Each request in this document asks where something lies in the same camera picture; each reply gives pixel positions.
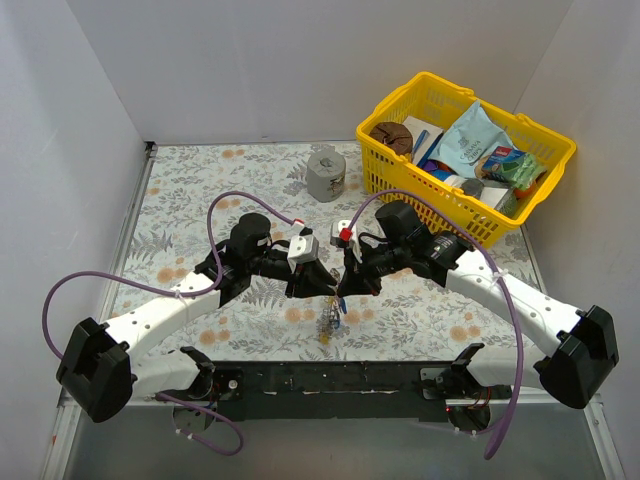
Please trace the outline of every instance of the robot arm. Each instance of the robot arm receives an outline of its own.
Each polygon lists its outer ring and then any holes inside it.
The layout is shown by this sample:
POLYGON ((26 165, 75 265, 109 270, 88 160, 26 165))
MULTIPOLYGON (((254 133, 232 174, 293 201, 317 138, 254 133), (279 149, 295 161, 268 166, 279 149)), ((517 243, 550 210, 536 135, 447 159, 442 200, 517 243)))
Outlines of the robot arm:
MULTIPOLYGON (((432 235, 413 208, 400 200, 381 207, 376 219, 386 236, 376 238, 376 246, 362 240, 362 235, 345 232, 348 221, 332 228, 332 243, 345 251, 346 270, 338 296, 377 295, 383 276, 411 268, 416 275, 511 321, 494 273, 466 240, 451 232, 432 235)), ((523 333, 536 345, 525 349, 523 385, 544 388, 565 405, 584 408, 618 362, 611 316, 597 306, 584 312, 553 300, 506 272, 500 276, 511 293, 523 333)), ((512 384, 515 349, 483 347, 468 347, 451 367, 428 382, 429 387, 444 395, 470 396, 481 387, 512 384)))
POLYGON ((288 297, 333 295, 336 281, 318 260, 318 240, 309 228, 299 226, 291 242, 272 243, 266 217, 243 215, 229 239, 216 246, 223 278, 215 290, 197 297, 181 295, 204 290, 216 280, 216 262, 209 254, 173 288, 175 298, 156 298, 101 325, 92 318, 80 322, 56 374, 58 381, 94 422, 111 418, 132 396, 170 391, 203 398, 211 391, 214 371, 204 354, 193 347, 154 358, 145 354, 179 328, 236 298, 249 288, 253 275, 287 282, 288 297))

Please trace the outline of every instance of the yellow object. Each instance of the yellow object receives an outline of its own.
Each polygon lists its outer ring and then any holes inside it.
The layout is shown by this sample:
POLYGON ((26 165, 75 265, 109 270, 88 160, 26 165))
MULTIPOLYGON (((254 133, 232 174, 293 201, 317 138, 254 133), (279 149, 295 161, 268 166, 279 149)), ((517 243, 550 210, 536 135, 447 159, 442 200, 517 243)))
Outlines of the yellow object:
MULTIPOLYGON (((396 155, 389 147, 369 136, 378 123, 402 123, 408 115, 446 130, 476 100, 478 98, 473 90, 459 87, 432 73, 422 72, 387 96, 358 125, 356 138, 362 146, 362 170, 368 192, 388 188, 409 190, 442 210, 485 247, 490 247, 504 233, 522 225, 534 207, 547 198, 562 178, 566 163, 575 153, 575 142, 537 124, 522 113, 513 115, 480 100, 489 118, 507 132, 516 147, 534 154, 547 167, 547 173, 538 181, 537 190, 520 200, 513 218, 509 218, 416 167, 409 155, 396 155)), ((385 202, 402 199, 413 205, 433 233, 453 230, 413 198, 396 194, 381 198, 385 202)))

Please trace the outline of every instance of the table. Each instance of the table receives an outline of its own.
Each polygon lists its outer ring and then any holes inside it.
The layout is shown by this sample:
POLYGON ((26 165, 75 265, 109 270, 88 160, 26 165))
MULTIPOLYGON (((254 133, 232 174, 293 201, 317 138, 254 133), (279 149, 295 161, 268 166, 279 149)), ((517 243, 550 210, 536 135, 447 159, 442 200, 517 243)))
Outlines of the table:
MULTIPOLYGON (((179 283, 210 251, 206 212, 228 190, 258 195, 291 218, 302 218, 320 240, 327 268, 340 267, 341 252, 329 245, 331 223, 350 219, 367 197, 362 186, 356 143, 254 144, 160 147, 131 241, 124 276, 153 286, 179 283), (347 161, 344 194, 317 202, 306 190, 306 161, 311 153, 335 149, 347 161)), ((380 233, 368 208, 358 226, 380 233)), ((216 239, 226 238, 246 212, 262 208, 243 197, 228 197, 214 211, 216 239)), ((293 234, 278 219, 274 240, 293 234)), ((491 253, 502 268, 538 286, 522 232, 505 235, 491 253)), ((153 294, 119 287, 112 316, 122 315, 153 294)), ((465 297, 447 292, 410 271, 383 280, 378 297, 350 297, 342 326, 330 337, 322 310, 326 299, 287 299, 284 284, 254 278, 235 301, 196 319, 167 338, 149 355, 194 345, 212 360, 451 360, 475 341, 514 346, 513 328, 465 297)))

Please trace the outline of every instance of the gray floor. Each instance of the gray floor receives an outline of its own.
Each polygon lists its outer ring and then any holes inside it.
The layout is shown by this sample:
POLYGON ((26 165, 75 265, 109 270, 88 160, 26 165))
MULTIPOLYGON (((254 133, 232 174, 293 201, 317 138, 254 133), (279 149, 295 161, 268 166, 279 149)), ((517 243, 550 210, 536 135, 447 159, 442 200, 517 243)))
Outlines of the gray floor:
MULTIPOLYGON (((212 453, 174 433, 171 408, 127 407, 104 424, 84 416, 66 479, 418 479, 604 478, 582 411, 522 404, 491 461, 487 441, 435 432, 411 420, 252 421, 235 457, 212 453)), ((206 437, 232 448, 214 424, 206 437)))

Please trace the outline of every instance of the brown pouch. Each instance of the brown pouch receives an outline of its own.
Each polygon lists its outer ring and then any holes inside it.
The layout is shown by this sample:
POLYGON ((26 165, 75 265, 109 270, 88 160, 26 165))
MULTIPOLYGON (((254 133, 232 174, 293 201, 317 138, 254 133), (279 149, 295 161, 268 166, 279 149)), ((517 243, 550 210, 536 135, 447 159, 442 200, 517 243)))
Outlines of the brown pouch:
POLYGON ((411 150, 413 149, 413 137, 411 136, 411 132, 401 123, 379 123, 373 127, 369 136, 383 145, 387 145, 398 155, 411 153, 411 150))

